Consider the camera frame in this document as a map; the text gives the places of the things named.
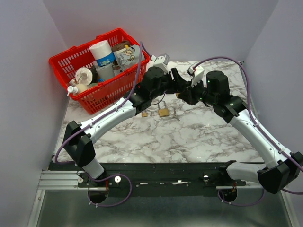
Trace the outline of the silver key bunch with ring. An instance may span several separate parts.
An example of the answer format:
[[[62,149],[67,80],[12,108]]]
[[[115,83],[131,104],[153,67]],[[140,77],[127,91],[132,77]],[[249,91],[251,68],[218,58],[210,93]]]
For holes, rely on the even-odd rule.
[[[173,118],[175,118],[177,121],[180,121],[175,108],[174,108],[174,111],[173,111]]]

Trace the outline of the brass padlock long shackle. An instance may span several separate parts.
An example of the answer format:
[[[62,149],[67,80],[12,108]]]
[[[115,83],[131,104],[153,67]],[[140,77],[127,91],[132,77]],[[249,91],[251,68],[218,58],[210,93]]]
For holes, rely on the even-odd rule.
[[[169,113],[169,109],[166,105],[166,102],[164,100],[160,101],[158,104],[158,112],[159,112],[159,117],[167,117],[167,116],[170,116],[170,113]]]

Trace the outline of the small brass padlock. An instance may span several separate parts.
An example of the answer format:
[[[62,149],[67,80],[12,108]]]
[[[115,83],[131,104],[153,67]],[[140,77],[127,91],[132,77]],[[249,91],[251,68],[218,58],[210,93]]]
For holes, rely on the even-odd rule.
[[[147,116],[148,116],[147,112],[142,112],[142,118],[147,117]]]

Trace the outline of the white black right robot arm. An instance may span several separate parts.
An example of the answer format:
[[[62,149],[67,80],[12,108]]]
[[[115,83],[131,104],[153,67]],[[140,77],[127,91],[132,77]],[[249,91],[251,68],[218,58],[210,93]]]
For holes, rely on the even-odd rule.
[[[261,165],[236,161],[227,163],[218,173],[218,181],[229,185],[234,180],[259,183],[269,193],[276,194],[298,177],[303,155],[293,153],[279,143],[238,96],[230,94],[228,77],[221,71],[206,75],[206,84],[194,77],[178,95],[190,105],[198,102],[211,106],[214,112],[236,128],[264,160]]]

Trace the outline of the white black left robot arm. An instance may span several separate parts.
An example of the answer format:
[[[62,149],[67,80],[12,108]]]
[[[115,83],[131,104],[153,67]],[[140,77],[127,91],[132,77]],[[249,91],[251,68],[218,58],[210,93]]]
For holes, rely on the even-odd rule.
[[[181,93],[190,86],[191,81],[183,79],[176,68],[164,73],[159,67],[150,67],[142,81],[116,104],[82,124],[70,122],[66,127],[63,148],[74,163],[89,174],[89,182],[99,187],[105,181],[105,170],[96,159],[94,144],[97,140],[121,122],[150,107],[153,99],[165,93]]]

